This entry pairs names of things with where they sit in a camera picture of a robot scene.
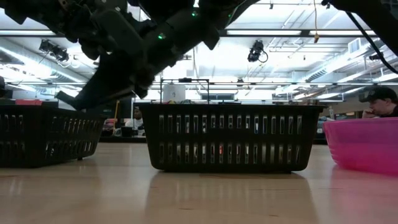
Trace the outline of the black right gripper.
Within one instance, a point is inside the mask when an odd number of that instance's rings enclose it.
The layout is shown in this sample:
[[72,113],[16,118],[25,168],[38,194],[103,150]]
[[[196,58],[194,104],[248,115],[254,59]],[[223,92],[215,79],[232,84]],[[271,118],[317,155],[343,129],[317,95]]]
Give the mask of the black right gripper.
[[[137,95],[145,97],[155,80],[155,70],[148,64],[144,37],[154,30],[151,20],[137,21],[132,14],[103,11],[93,18],[105,45],[98,47],[99,65],[81,91],[84,108],[95,108],[103,100],[119,100]],[[76,110],[78,101],[63,91],[55,97]]]

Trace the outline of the pink translucent plastic bowl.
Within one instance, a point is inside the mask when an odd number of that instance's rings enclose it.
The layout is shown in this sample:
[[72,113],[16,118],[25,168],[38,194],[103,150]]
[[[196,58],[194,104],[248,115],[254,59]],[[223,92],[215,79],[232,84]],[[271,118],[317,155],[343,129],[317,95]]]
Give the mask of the pink translucent plastic bowl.
[[323,129],[338,166],[398,177],[398,117],[328,121]]

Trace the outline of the red flat object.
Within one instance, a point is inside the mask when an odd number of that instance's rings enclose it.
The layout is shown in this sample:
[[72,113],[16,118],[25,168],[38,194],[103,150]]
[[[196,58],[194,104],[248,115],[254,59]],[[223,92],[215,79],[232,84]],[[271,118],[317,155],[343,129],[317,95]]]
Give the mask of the red flat object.
[[42,100],[23,100],[16,99],[15,105],[26,105],[26,106],[42,106]]

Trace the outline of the black slotted plastic basket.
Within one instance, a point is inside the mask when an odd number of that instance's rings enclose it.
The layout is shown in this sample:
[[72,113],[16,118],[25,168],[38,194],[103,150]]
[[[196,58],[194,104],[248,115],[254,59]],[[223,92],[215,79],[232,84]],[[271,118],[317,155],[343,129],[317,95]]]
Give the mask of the black slotted plastic basket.
[[150,162],[167,172],[292,172],[323,106],[141,104]]
[[0,105],[0,167],[43,167],[92,156],[105,117],[33,105]]

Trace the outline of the black overhead beam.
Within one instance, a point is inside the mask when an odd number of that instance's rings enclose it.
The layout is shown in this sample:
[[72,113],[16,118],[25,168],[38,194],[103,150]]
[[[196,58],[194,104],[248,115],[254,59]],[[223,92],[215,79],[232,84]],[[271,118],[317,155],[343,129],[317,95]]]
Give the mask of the black overhead beam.
[[[225,29],[220,31],[221,37],[304,37],[310,38],[318,34],[320,37],[357,38],[364,37],[360,30],[343,29]],[[63,37],[50,30],[18,30],[0,29],[0,37]]]

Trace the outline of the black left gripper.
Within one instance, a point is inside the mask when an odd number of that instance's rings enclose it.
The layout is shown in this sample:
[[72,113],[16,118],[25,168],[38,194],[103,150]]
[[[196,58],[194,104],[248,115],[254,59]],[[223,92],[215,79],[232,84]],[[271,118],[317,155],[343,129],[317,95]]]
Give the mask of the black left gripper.
[[93,0],[40,0],[40,9],[44,24],[70,42],[93,37]]

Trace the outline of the white box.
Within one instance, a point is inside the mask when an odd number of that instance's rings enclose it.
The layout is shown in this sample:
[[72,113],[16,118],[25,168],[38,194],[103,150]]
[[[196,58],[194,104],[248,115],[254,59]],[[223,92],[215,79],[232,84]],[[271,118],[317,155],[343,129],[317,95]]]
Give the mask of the white box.
[[183,101],[186,99],[185,85],[169,83],[163,87],[162,101]]

